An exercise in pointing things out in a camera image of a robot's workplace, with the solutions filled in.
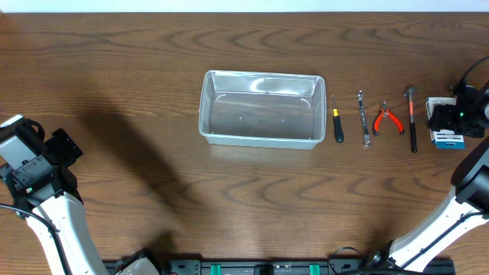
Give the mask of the clear plastic container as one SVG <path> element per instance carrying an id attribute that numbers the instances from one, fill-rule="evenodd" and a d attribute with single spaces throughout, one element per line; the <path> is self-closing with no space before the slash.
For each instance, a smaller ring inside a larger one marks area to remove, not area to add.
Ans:
<path id="1" fill-rule="evenodd" d="M 326 106 L 321 76 L 210 70 L 199 133 L 210 144 L 311 150 L 325 139 Z"/>

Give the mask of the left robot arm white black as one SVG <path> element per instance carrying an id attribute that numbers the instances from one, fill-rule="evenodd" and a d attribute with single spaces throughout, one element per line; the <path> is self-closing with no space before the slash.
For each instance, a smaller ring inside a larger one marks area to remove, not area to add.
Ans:
<path id="1" fill-rule="evenodd" d="M 54 274 L 157 274 L 144 251 L 117 265 L 102 261 L 69 169 L 82 154 L 62 128 L 46 139 L 40 124 L 20 115 L 3 123 L 1 178 L 13 199 L 9 208 L 34 231 Z"/>

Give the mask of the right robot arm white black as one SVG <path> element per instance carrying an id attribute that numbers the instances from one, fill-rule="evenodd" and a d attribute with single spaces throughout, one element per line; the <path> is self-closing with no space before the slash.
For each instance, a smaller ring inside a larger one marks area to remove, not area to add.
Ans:
<path id="1" fill-rule="evenodd" d="M 365 266 L 422 272 L 463 234 L 488 223 L 488 139 L 458 165 L 451 184 L 445 200 L 421 224 L 378 251 Z"/>

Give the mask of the small hammer black handle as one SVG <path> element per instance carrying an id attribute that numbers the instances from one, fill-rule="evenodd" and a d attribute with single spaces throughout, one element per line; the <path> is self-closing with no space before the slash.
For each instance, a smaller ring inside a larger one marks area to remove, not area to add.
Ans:
<path id="1" fill-rule="evenodd" d="M 416 123 L 415 123 L 415 116 L 413 113 L 413 96 L 415 92 L 416 92 L 416 87 L 414 86 L 408 87 L 404 92 L 404 96 L 407 97 L 408 100 L 408 109 L 410 115 L 410 147 L 412 153 L 417 152 Z"/>

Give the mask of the white blue cardboard box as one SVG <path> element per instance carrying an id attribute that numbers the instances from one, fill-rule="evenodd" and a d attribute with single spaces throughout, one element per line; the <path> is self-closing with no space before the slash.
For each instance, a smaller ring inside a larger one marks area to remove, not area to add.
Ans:
<path id="1" fill-rule="evenodd" d="M 426 112 L 427 117 L 430 119 L 434 113 L 434 108 L 437 105 L 455 105 L 455 98 L 448 97 L 429 97 L 426 100 Z M 463 150 L 465 149 L 465 141 L 462 135 L 455 134 L 454 131 L 450 130 L 440 130 L 440 131 L 430 131 L 431 142 L 436 146 L 437 149 L 454 149 Z"/>

